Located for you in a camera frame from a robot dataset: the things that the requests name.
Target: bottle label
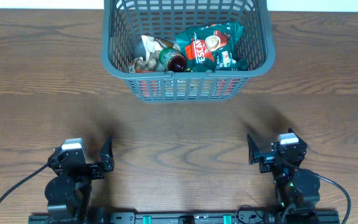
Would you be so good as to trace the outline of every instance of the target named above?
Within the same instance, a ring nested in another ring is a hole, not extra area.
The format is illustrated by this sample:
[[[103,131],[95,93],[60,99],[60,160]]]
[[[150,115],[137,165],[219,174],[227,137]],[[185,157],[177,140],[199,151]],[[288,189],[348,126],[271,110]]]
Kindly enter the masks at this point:
[[[165,65],[168,66],[169,61],[175,57],[175,56],[181,56],[181,53],[177,52],[175,49],[173,48],[166,48],[163,49],[160,53],[160,62]]]

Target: green snack bag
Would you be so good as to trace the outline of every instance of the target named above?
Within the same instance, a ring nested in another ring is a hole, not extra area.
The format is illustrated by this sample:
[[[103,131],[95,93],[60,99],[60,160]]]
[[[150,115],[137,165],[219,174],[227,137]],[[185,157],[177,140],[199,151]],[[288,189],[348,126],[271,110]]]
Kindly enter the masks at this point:
[[[237,61],[234,46],[244,33],[238,22],[191,27],[176,35],[182,54],[186,57],[187,72],[207,70],[245,70],[245,60]]]

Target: gray plastic basket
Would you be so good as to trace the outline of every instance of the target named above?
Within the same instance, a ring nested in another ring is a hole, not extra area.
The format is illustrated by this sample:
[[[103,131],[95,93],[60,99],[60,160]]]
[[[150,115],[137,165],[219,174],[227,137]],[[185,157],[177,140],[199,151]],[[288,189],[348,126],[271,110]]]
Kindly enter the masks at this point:
[[[238,21],[245,27],[236,45],[246,71],[128,73],[141,35],[175,40],[189,27]],[[104,0],[104,68],[123,79],[146,102],[219,101],[232,98],[251,77],[273,66],[275,51],[266,0]]]

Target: green connector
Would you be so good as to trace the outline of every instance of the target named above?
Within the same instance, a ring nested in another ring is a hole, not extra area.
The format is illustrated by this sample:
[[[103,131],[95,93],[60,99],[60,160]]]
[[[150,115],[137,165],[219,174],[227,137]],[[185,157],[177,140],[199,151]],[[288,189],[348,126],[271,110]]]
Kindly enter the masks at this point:
[[[231,215],[223,216],[223,224],[231,224]]]
[[[143,217],[143,224],[152,224],[152,217]]]

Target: wood grain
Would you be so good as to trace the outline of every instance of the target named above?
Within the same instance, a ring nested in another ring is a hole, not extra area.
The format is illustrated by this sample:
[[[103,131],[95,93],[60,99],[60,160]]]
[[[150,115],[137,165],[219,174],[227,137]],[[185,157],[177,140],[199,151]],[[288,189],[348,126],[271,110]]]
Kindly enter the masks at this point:
[[[248,166],[247,133],[267,147],[288,127],[310,144],[305,168],[352,197],[358,223],[358,13],[272,12],[277,60],[223,103],[150,105],[104,71],[102,11],[0,10],[0,196],[68,138],[89,156],[114,137],[116,169],[91,204],[144,211],[274,203],[270,174]],[[46,212],[45,170],[0,206],[0,223]],[[322,183],[319,208],[346,211]]]

